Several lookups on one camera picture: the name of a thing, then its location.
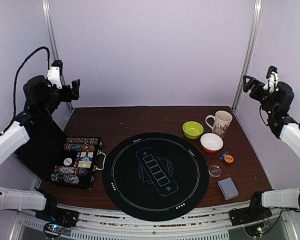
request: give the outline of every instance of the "metal pole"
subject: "metal pole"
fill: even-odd
[[[242,78],[244,75],[248,73],[248,68],[251,63],[252,59],[252,54],[256,45],[256,40],[257,40],[257,34],[259,31],[259,26],[260,26],[260,20],[261,20],[261,10],[262,10],[262,5],[263,5],[263,0],[255,0],[254,1],[254,12],[252,16],[252,22],[251,22],[251,31],[250,31],[250,37],[249,37],[249,42],[248,42],[248,47],[246,50],[246,55],[244,59],[244,64],[240,76],[240,82],[235,94],[235,98],[233,101],[232,105],[232,110],[234,112],[237,112],[239,102],[242,97],[242,87],[243,87],[243,82]]]
[[[58,60],[60,58],[59,58],[59,53],[58,53],[57,46],[56,46],[56,40],[55,40],[54,29],[53,29],[53,24],[52,24],[50,1],[49,0],[42,0],[42,4],[43,4],[43,12],[44,12],[46,28],[48,30],[48,34],[49,34],[49,37],[50,37],[50,43],[51,43],[53,58],[54,58],[54,60]],[[61,76],[61,83],[63,85],[65,85],[65,80],[64,80],[63,76]],[[74,110],[74,108],[73,108],[73,106],[70,102],[66,103],[66,105],[67,105],[67,108],[70,112]]]

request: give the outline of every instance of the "bowl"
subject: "bowl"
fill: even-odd
[[[183,133],[188,139],[197,139],[203,133],[203,126],[196,121],[188,121],[182,126]]]
[[[223,140],[217,134],[206,133],[201,137],[201,145],[208,153],[216,153],[223,147]]]

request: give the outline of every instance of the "open black case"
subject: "open black case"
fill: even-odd
[[[93,157],[90,159],[88,166],[84,167],[88,170],[86,176],[80,176],[77,184],[67,183],[64,181],[52,181],[51,176],[55,173],[55,166],[79,167],[78,159],[81,156],[80,151],[64,150],[67,136],[53,121],[52,124],[44,126],[44,128],[19,149],[15,151],[15,156],[38,177],[58,186],[90,189],[94,183],[94,175],[97,168],[99,155],[101,152],[102,139],[95,137],[95,151],[92,152]]]

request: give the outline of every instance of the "white wall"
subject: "white wall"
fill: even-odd
[[[270,65],[277,66],[279,80],[293,88],[295,97],[289,114],[300,122],[300,0],[264,1],[251,76],[265,82]],[[258,109],[259,103],[245,94],[238,117],[272,187],[300,187],[300,160],[262,123]]]
[[[74,106],[231,105],[253,0],[54,0]]]
[[[39,0],[0,0],[0,132],[13,116],[13,82],[16,70],[33,50],[49,46]],[[46,53],[39,52],[21,70],[17,87],[18,113],[23,110],[23,85],[36,75],[46,75]],[[63,124],[67,109],[62,105],[54,116]],[[13,157],[0,167],[0,186],[33,189],[37,177]],[[14,212],[0,212],[0,240],[6,239]]]

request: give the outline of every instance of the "case handle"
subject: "case handle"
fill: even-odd
[[[102,164],[102,168],[98,168],[97,166],[94,166],[94,170],[99,170],[102,171],[104,169],[104,164],[105,164],[105,159],[106,159],[106,154],[100,150],[98,150],[97,155],[102,154],[104,156],[103,158],[103,164]]]

